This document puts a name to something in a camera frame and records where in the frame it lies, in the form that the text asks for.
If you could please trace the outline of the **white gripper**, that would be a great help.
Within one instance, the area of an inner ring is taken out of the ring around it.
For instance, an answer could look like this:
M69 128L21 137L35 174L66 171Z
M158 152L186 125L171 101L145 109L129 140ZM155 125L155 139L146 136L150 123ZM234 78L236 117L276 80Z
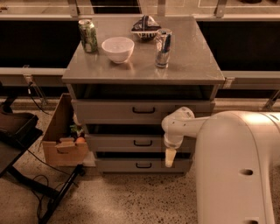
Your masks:
M171 168L173 161L176 157L176 149L183 143L184 137L177 135L164 134L164 145L167 147L165 150L165 166Z

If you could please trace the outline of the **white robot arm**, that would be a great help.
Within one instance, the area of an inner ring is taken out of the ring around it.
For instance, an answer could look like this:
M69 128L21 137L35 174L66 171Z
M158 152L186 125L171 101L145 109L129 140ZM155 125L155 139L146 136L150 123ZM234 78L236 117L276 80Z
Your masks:
M194 137L199 224L276 224L270 171L280 159L280 113L223 111L196 118L182 107L162 121L165 165Z

